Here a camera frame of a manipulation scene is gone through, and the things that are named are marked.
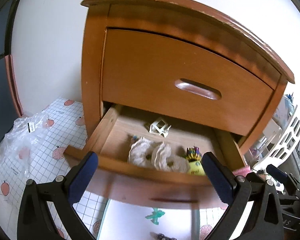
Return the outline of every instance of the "metal screw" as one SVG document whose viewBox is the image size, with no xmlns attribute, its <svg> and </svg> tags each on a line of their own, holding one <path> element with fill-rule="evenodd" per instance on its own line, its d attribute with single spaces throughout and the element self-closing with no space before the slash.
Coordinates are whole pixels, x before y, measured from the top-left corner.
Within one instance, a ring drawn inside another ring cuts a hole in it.
<svg viewBox="0 0 300 240">
<path fill-rule="evenodd" d="M 241 175 L 237 176 L 236 178 L 237 178 L 237 181 L 239 181 L 239 182 L 245 182 L 245 180 L 246 180 L 246 178 Z"/>
<path fill-rule="evenodd" d="M 64 178 L 64 176 L 62 176 L 62 175 L 56 176 L 56 182 L 63 181 L 63 178 Z"/>
<path fill-rule="evenodd" d="M 27 185 L 31 185 L 32 183 L 33 183 L 33 179 L 28 179 L 26 182 Z"/>
<path fill-rule="evenodd" d="M 270 179 L 267 180 L 267 184 L 268 184 L 269 186 L 273 186 L 273 185 L 274 185 L 273 181 L 270 180 Z"/>
</svg>

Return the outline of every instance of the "yellow label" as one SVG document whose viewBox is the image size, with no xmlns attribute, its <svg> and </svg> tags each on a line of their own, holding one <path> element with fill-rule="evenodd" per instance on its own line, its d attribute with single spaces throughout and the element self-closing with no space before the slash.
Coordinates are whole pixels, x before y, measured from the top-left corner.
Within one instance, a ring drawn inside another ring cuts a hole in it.
<svg viewBox="0 0 300 240">
<path fill-rule="evenodd" d="M 188 171 L 189 174 L 201 175 L 201 176 L 206 175 L 200 161 L 190 162 L 189 165 L 190 165 L 190 170 Z"/>
</svg>

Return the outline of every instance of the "pomegranate print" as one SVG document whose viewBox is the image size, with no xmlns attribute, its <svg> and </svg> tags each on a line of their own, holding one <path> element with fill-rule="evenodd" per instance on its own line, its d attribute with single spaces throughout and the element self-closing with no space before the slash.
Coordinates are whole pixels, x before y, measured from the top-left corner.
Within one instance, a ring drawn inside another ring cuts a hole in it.
<svg viewBox="0 0 300 240">
<path fill-rule="evenodd" d="M 54 120 L 49 119 L 48 120 L 48 125 L 51 127 L 52 125 L 54 125 Z"/>
<path fill-rule="evenodd" d="M 77 126 L 83 126 L 84 125 L 84 116 L 79 117 L 79 119 L 77 121 L 75 121 L 75 124 Z"/>
<path fill-rule="evenodd" d="M 99 230 L 100 230 L 100 226 L 101 226 L 101 220 L 99 220 L 99 221 L 97 221 L 97 222 L 94 223 L 94 225 L 93 225 L 93 233 L 95 235 L 98 235 Z"/>
<path fill-rule="evenodd" d="M 23 147 L 19 151 L 19 159 L 20 160 L 27 159 L 29 156 L 30 156 L 30 149 L 28 147 Z"/>
<path fill-rule="evenodd" d="M 10 186 L 8 183 L 6 183 L 6 181 L 4 181 L 1 186 L 1 192 L 4 196 L 7 196 L 9 194 L 9 191 L 10 191 Z"/>
<path fill-rule="evenodd" d="M 57 148 L 52 153 L 52 158 L 54 158 L 55 160 L 60 160 L 64 158 L 63 152 L 65 150 L 66 148 L 57 146 Z"/>
<path fill-rule="evenodd" d="M 65 105 L 65 106 L 70 106 L 70 105 L 72 105 L 73 103 L 74 103 L 73 100 L 67 100 L 67 101 L 64 102 L 64 105 Z"/>
<path fill-rule="evenodd" d="M 59 229 L 59 228 L 57 228 L 58 229 L 58 234 L 62 237 L 62 238 L 65 238 L 65 235 L 63 234 L 63 232 Z"/>
<path fill-rule="evenodd" d="M 200 240 L 205 240 L 212 231 L 212 226 L 204 225 L 200 228 Z"/>
</svg>

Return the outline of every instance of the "barcode label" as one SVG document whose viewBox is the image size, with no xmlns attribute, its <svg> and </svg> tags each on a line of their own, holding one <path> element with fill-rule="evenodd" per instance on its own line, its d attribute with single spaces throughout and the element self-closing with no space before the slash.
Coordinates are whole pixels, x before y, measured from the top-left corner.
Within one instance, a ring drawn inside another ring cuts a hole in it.
<svg viewBox="0 0 300 240">
<path fill-rule="evenodd" d="M 28 131 L 29 132 L 34 132 L 35 131 L 34 123 L 33 122 L 29 122 L 28 123 Z"/>
</svg>

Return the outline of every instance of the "closed drawer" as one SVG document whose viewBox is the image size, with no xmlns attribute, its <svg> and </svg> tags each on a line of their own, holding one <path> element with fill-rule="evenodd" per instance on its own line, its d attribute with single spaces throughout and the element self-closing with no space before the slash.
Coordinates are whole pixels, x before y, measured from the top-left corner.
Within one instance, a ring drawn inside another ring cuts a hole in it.
<svg viewBox="0 0 300 240">
<path fill-rule="evenodd" d="M 172 154 L 183 155 L 187 147 L 196 145 L 202 154 L 211 151 L 230 170 L 245 165 L 229 132 L 165 116 L 172 127 L 169 135 L 164 138 L 150 134 L 145 127 L 145 124 L 153 122 L 158 116 L 127 106 L 118 114 L 112 107 L 83 150 L 68 146 L 66 159 L 73 166 L 78 161 L 69 155 L 82 159 L 87 152 L 96 152 L 99 164 L 87 190 L 110 199 L 141 206 L 176 209 L 222 206 L 207 176 L 157 171 L 127 163 L 131 138 L 138 135 L 153 141 L 164 141 L 171 146 Z"/>
<path fill-rule="evenodd" d="M 272 89 L 233 62 L 157 34 L 109 29 L 104 101 L 247 135 Z"/>
</svg>

